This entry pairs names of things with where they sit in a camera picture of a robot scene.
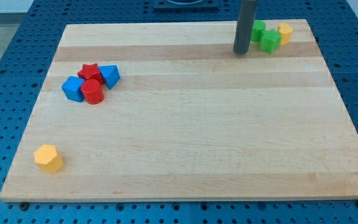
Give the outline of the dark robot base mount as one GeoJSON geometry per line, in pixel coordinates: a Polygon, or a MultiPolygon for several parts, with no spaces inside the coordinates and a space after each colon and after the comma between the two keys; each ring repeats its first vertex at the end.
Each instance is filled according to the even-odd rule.
{"type": "Polygon", "coordinates": [[[152,0],[155,11],[218,9],[219,0],[152,0]]]}

